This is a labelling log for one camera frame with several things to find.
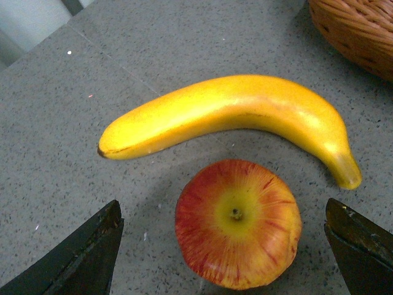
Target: granite countertop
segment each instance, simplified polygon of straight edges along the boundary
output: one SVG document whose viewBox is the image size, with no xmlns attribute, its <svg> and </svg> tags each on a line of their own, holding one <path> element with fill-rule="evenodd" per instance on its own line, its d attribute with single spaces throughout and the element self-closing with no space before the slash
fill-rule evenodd
<svg viewBox="0 0 393 295">
<path fill-rule="evenodd" d="M 340 189 L 326 167 L 257 130 L 201 136 L 135 160 L 96 153 L 121 114 L 186 85 L 230 74 L 280 76 L 343 116 L 364 180 Z M 241 294 L 349 294 L 325 237 L 328 198 L 393 231 L 393 86 L 344 59 L 304 1 L 97 0 L 0 73 L 0 286 L 107 202 L 125 218 L 111 294 L 237 294 L 197 277 L 174 234 L 191 177 L 237 157 L 277 173 L 303 219 L 294 263 Z"/>
</svg>

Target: woven basket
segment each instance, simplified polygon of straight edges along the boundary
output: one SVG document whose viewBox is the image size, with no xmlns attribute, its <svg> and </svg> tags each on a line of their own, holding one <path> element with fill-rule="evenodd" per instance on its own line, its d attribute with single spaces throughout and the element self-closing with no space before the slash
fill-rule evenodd
<svg viewBox="0 0 393 295">
<path fill-rule="evenodd" d="M 393 0 L 309 0 L 316 28 L 344 57 L 393 82 Z"/>
</svg>

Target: banana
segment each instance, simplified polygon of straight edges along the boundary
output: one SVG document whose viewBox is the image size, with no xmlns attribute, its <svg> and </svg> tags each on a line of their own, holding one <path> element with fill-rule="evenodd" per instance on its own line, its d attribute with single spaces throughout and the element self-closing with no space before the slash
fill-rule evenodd
<svg viewBox="0 0 393 295">
<path fill-rule="evenodd" d="M 272 76 L 220 77 L 158 97 L 111 123 L 98 153 L 131 159 L 237 128 L 286 138 L 319 158 L 342 188 L 355 189 L 362 181 L 337 110 L 304 86 Z"/>
</svg>

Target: apple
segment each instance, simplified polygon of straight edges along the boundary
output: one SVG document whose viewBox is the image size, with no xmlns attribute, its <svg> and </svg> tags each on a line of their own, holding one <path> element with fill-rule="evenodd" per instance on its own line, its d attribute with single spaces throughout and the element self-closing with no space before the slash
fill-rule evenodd
<svg viewBox="0 0 393 295">
<path fill-rule="evenodd" d="M 176 237 L 186 264 L 230 289 L 270 284 L 293 262 L 300 212 L 285 182 L 246 160 L 201 171 L 176 204 Z"/>
</svg>

